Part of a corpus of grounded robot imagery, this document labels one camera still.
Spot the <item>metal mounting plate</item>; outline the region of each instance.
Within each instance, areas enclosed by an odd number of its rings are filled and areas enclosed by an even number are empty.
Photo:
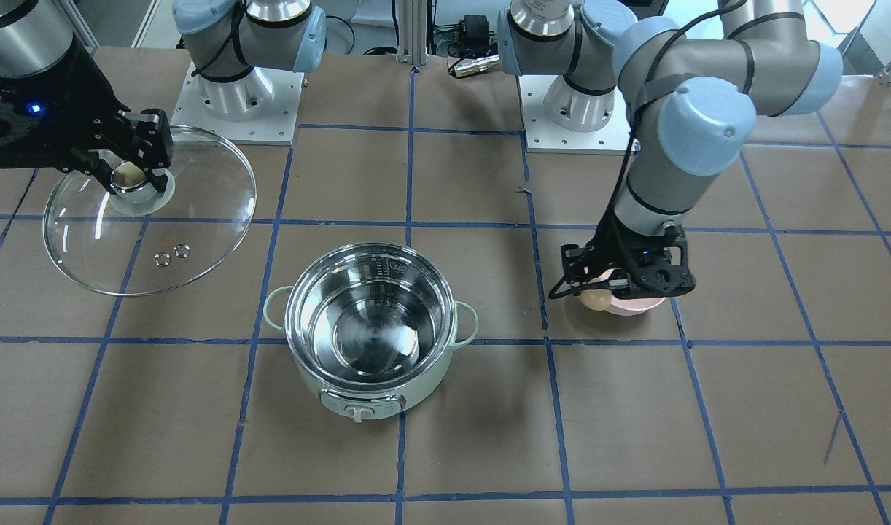
[[[253,120],[221,120],[206,109],[199,93],[199,82],[190,77],[195,66],[190,63],[183,87],[176,100],[176,109],[170,119],[174,124],[195,126],[224,136],[236,144],[260,144],[269,146],[292,146],[296,129],[296,117],[300,108],[300,93],[303,86],[303,73],[265,69],[273,81],[272,110],[265,116]]]
[[[620,90],[615,88],[615,109],[606,126],[592,133],[573,132],[553,122],[542,107],[542,99],[555,79],[552,74],[519,77],[526,150],[534,153],[623,154],[630,137],[630,126],[626,122],[626,104]]]

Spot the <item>pot control knob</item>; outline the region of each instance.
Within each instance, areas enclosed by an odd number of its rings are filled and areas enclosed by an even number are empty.
[[[362,419],[369,419],[375,415],[375,409],[370,406],[350,405],[345,407],[345,412],[354,419],[356,423],[361,423]]]

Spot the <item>pot handle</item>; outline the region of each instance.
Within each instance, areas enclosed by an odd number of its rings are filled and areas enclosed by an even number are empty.
[[[455,306],[456,308],[462,308],[466,310],[466,312],[472,314],[472,318],[475,319],[475,328],[472,328],[472,335],[469,335],[462,341],[455,341],[452,343],[452,346],[454,346],[454,348],[460,349],[463,346],[468,346],[468,343],[471,343],[472,340],[475,340],[475,337],[478,336],[478,312],[475,312],[475,309],[472,308],[469,303],[463,303],[462,301],[456,301]]]
[[[279,332],[283,332],[284,329],[279,324],[272,322],[272,320],[268,316],[268,308],[270,307],[270,302],[276,296],[281,295],[282,293],[290,293],[293,291],[293,286],[281,286],[278,289],[275,289],[273,292],[268,293],[268,299],[265,299],[265,306],[263,306],[263,313],[265,314],[265,322],[267,322],[271,327]]]

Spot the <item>stainless steel pot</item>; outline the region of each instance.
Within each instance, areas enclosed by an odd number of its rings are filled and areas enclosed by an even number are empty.
[[[283,326],[268,318],[273,297],[289,292]],[[456,341],[458,308],[473,317]],[[333,250],[303,271],[295,286],[275,289],[265,320],[286,333],[303,382],[342,416],[389,418],[439,385],[452,353],[478,334],[478,313],[455,301],[429,260],[393,243]]]

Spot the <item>pink bowl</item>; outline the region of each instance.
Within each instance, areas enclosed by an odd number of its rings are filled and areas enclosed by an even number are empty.
[[[602,280],[608,279],[612,270],[602,273]],[[608,306],[608,312],[616,316],[636,316],[643,312],[648,312],[656,306],[662,305],[666,301],[665,297],[653,297],[652,299],[611,299],[611,306]]]

